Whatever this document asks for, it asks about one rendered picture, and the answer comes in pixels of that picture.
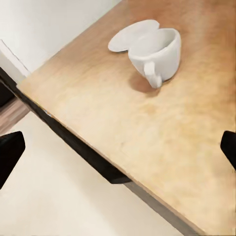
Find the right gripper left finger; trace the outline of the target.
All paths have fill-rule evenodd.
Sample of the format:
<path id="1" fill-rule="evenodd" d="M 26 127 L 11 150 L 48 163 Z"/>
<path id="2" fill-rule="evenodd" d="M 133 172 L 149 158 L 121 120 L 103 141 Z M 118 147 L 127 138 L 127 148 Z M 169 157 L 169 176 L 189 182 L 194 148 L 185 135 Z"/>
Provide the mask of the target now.
<path id="1" fill-rule="evenodd" d="M 0 136 L 0 190 L 26 149 L 21 131 Z"/>

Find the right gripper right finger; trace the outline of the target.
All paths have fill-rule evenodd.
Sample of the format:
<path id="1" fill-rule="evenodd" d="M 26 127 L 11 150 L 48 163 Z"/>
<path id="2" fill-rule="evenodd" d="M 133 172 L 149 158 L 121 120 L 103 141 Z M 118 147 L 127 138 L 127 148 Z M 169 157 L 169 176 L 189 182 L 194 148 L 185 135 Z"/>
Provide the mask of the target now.
<path id="1" fill-rule="evenodd" d="M 220 146 L 221 150 L 236 170 L 236 133 L 224 131 Z"/>

